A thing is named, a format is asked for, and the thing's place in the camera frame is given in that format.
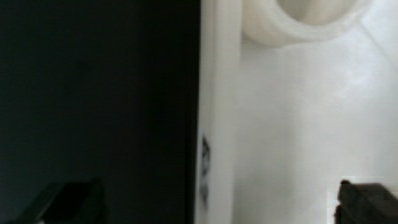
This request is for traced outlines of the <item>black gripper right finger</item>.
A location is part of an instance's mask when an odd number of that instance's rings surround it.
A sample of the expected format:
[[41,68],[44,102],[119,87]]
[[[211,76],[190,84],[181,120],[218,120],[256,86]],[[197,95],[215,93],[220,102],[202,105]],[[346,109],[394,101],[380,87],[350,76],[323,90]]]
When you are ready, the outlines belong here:
[[334,224],[398,224],[398,198],[378,183],[341,181]]

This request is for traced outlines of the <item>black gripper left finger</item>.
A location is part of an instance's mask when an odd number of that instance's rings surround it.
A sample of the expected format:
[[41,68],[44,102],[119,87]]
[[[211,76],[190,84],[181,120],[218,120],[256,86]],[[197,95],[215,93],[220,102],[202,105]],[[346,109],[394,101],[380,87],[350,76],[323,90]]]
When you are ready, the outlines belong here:
[[101,180],[50,183],[10,224],[106,224]]

